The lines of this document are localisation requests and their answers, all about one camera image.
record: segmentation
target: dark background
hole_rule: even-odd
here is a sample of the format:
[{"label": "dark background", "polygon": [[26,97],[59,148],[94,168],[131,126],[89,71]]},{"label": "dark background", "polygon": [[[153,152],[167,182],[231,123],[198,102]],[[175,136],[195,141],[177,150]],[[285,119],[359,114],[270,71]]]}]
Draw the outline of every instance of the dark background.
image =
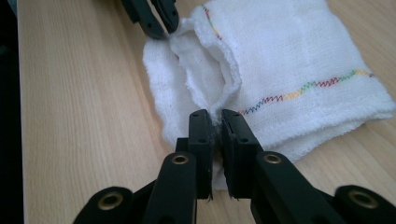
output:
[{"label": "dark background", "polygon": [[23,223],[17,17],[0,0],[0,223]]}]

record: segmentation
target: wooden surface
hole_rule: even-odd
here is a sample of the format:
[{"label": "wooden surface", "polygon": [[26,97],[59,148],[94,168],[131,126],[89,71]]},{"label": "wooden surface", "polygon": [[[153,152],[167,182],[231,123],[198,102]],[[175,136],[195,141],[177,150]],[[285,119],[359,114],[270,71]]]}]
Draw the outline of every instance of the wooden surface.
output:
[{"label": "wooden surface", "polygon": [[[188,16],[198,0],[177,1]],[[396,2],[329,1],[396,99]],[[100,189],[137,190],[173,151],[142,64],[145,37],[119,0],[20,0],[26,223],[72,223]],[[367,123],[296,163],[319,189],[372,189],[396,204],[396,119]],[[216,192],[198,223],[254,223],[248,201]]]}]

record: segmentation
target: rainbow zigzag stitching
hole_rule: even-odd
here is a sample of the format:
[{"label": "rainbow zigzag stitching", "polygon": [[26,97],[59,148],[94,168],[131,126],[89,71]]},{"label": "rainbow zigzag stitching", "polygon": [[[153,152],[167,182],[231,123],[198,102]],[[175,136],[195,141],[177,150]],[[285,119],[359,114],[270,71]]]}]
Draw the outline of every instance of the rainbow zigzag stitching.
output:
[{"label": "rainbow zigzag stitching", "polygon": [[209,8],[207,8],[204,4],[201,5],[201,7],[204,9],[204,12],[206,14],[207,21],[209,21],[210,27],[212,27],[213,32],[215,32],[216,37],[221,40],[221,35],[219,34],[218,29],[213,25],[212,20],[210,20],[210,11]]},{"label": "rainbow zigzag stitching", "polygon": [[297,97],[303,95],[308,90],[310,90],[314,87],[330,87],[332,85],[337,84],[338,82],[347,81],[356,75],[367,76],[367,77],[375,76],[374,74],[371,74],[363,69],[356,69],[356,70],[352,70],[350,73],[348,73],[346,76],[343,76],[343,77],[332,77],[331,79],[325,80],[325,81],[307,82],[297,91],[290,92],[290,93],[283,94],[283,95],[278,95],[278,96],[264,97],[255,106],[252,106],[248,109],[240,110],[239,113],[241,115],[247,115],[250,113],[254,113],[265,104],[291,100],[291,99],[294,99],[294,98],[297,98]]}]

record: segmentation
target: towel fold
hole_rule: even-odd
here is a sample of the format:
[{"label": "towel fold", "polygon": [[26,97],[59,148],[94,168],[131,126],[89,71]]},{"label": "towel fold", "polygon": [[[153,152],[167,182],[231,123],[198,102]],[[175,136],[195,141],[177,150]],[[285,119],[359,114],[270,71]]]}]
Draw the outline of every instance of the towel fold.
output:
[{"label": "towel fold", "polygon": [[396,108],[324,0],[209,1],[169,40],[148,39],[143,61],[172,146],[191,112],[207,109],[218,124],[227,108],[264,150],[296,161]]}]

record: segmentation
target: wood grain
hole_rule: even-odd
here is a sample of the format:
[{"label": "wood grain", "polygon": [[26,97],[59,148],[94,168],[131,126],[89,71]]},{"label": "wood grain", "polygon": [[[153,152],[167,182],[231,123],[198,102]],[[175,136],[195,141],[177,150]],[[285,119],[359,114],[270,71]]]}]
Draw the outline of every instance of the wood grain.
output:
[{"label": "wood grain", "polygon": [[[203,1],[177,1],[182,16]],[[396,4],[329,1],[367,64],[396,98]],[[20,0],[24,213],[26,223],[72,223],[98,190],[137,190],[173,151],[162,140],[142,64],[145,36],[116,0]],[[396,203],[396,119],[329,141],[299,170],[330,194],[372,189]],[[247,200],[216,192],[198,223],[254,223]]]}]

